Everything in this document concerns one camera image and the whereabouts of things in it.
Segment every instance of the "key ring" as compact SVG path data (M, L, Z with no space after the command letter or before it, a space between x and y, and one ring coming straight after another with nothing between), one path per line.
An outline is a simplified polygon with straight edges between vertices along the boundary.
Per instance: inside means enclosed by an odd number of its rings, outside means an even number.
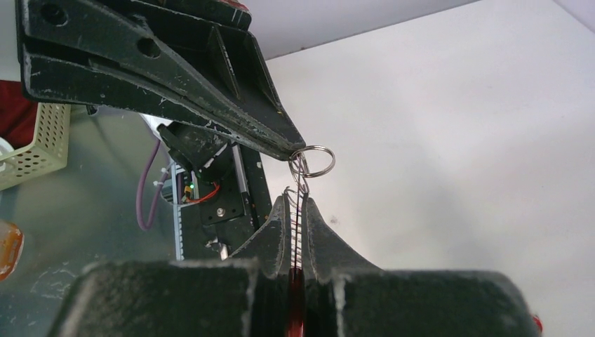
M306 157L304 156L304 153L307 151L321 151L321 152L328 153L331 158L330 164L323 170L320 170L317 172L310 172L307 162L306 162ZM296 163L295 163L295 161L298 159L298 157L300 155L302 155L302 162L304 163L304 167L302 167L301 171L299 170L299 168L296 166ZM321 146L321 145L309 145L302 149L299 149L299 150L295 151L289 159L290 159L289 160L289 169L291 170L291 173L299 174L304 178L318 178L318 177L324 176L325 174L327 174L331 170L333 170L333 168L335 167L335 153L331 149Z

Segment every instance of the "beige basket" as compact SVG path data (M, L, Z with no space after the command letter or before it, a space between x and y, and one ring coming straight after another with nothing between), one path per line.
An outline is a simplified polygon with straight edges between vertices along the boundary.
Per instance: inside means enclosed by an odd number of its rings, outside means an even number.
M70 105L39 103L31 144L0 155L0 191L66 166Z

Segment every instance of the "gray table surface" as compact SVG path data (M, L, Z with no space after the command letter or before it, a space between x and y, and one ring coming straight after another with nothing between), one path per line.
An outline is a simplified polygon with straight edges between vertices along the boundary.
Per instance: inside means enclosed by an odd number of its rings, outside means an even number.
M175 258L172 209L165 201L151 231L136 224L136 187L154 144L138 114L75 113L67 167L3 192L0 218L18 225L25 245L15 272L0 282L0 336L45 336L70 284L89 263ZM145 216L152 181L166 163L162 151L147 179Z

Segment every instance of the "metal spring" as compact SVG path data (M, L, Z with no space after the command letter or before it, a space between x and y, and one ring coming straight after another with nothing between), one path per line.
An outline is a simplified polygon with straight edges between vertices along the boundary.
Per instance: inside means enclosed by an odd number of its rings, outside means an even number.
M310 172L308 162L304 152L306 151L322 151L326 152L331 157L331 163L321 171ZM327 147L320 145L306 146L301 150L294 152L289 161L289 169L297 190L292 190L289 186L285 188L285 193L288 196L291 207L291 267L302 268L302 207L304 206L304 196L310 193L307 178L317 178L324 176L335 167L335 154Z

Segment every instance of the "purple cable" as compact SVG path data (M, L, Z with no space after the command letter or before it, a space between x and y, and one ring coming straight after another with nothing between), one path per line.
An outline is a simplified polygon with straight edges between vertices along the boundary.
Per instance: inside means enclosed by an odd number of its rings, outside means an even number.
M151 169L151 165L153 164L153 161L155 160L155 156L157 155L157 152L159 151L160 145L161 145L161 140L158 139L157 144L155 145L155 148L153 149L153 152L151 153L151 157L149 158L149 162L147 163L147 166L143 170L142 174L140 175L140 180L138 181L138 188L136 190L136 220L138 222L138 227L140 227L140 229L144 230L144 231L150 230L151 227L153 226L153 220L155 219L157 200L159 200L159 194L161 193L161 190L163 189L163 183L166 181L166 179L169 175L169 172L166 170L163 173L163 175L161 176L161 179L159 179L159 183L157 184L157 191L155 191L155 196L153 197L153 202L151 203L151 210L149 211L149 219L147 220L147 222L145 222L142 219L142 193L145 190L145 181L147 179L147 175L149 175L149 170Z

